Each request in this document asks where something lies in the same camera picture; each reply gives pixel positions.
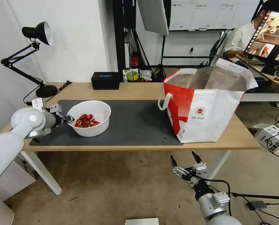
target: logo on bag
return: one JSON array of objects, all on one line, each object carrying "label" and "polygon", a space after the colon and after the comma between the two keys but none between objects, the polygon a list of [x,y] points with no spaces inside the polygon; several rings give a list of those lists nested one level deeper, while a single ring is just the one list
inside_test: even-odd
[{"label": "logo on bag", "polygon": [[198,107],[198,108],[196,109],[196,115],[198,115],[198,116],[204,115],[204,110],[205,110],[204,107]]}]

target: wooden table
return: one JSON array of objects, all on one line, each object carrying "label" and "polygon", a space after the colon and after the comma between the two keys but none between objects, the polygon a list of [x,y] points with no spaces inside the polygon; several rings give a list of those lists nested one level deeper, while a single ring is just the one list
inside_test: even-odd
[{"label": "wooden table", "polygon": [[264,65],[257,65],[257,66],[255,66],[255,65],[250,64],[251,61],[257,60],[256,58],[247,59],[247,58],[244,58],[244,57],[242,57],[240,55],[236,55],[236,58],[238,58],[247,67],[249,67],[249,68],[253,69],[254,71],[256,71],[257,73],[259,73],[264,78],[270,80],[272,83],[274,83],[276,85],[279,85],[279,81],[275,81],[274,80],[274,78],[276,78],[275,76],[272,76],[272,75],[269,75],[267,73],[262,73],[261,72],[261,70],[264,68]]},{"label": "wooden table", "polygon": [[[62,83],[49,83],[60,87]],[[162,83],[121,83],[119,90],[93,90],[91,83],[72,83],[52,98],[47,106],[59,100],[157,100]],[[259,143],[254,139],[243,123],[234,114],[217,142],[185,143],[178,146],[31,146],[30,139],[25,139],[22,155],[33,166],[35,171],[43,178],[49,187],[60,194],[61,187],[45,168],[34,152],[39,151],[166,151],[166,150],[197,150],[208,151],[223,150],[218,163],[213,169],[210,179],[214,178],[232,150],[260,149]]]},{"label": "wooden table", "polygon": [[[253,60],[257,60],[256,58],[253,59],[247,59],[240,55],[236,55],[236,58],[238,58],[244,65],[246,65],[249,70],[253,73],[253,76],[255,79],[257,77],[262,77],[267,81],[270,81],[274,85],[279,86],[279,81],[275,81],[275,76],[262,73],[261,70],[264,68],[264,65],[251,65],[250,62]],[[269,92],[269,93],[246,93],[243,98],[243,102],[279,102],[279,92]]]}]

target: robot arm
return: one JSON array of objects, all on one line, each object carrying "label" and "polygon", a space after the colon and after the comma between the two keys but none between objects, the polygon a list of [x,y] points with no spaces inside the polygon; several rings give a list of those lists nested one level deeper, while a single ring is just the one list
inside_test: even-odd
[{"label": "robot arm", "polygon": [[69,115],[62,116],[61,106],[55,104],[45,109],[41,98],[32,100],[33,108],[22,108],[11,117],[12,130],[0,134],[0,175],[7,169],[24,147],[25,138],[47,135],[51,128],[74,121]]},{"label": "robot arm", "polygon": [[173,172],[188,181],[195,190],[195,198],[206,223],[208,225],[241,225],[234,217],[224,215],[226,203],[230,201],[230,198],[225,192],[214,193],[205,180],[200,179],[207,176],[206,162],[203,162],[194,152],[192,154],[197,163],[185,169],[179,167],[171,155]]}]

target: black desk mat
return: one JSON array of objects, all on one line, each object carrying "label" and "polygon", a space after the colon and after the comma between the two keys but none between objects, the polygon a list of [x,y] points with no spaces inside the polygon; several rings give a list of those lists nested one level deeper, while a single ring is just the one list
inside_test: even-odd
[{"label": "black desk mat", "polygon": [[[61,100],[65,115],[82,100]],[[82,137],[69,125],[52,129],[49,135],[38,137],[37,146],[148,146],[183,145],[174,134],[167,112],[160,111],[157,100],[104,100],[111,107],[109,127],[95,137]]]}]

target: white shirt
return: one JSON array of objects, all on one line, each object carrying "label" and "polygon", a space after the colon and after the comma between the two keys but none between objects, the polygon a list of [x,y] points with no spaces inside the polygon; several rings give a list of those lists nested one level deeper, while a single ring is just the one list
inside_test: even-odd
[{"label": "white shirt", "polygon": [[[245,50],[255,32],[254,21],[236,28],[228,37],[223,52]],[[239,61],[238,58],[231,58],[231,60],[234,63]]]}]

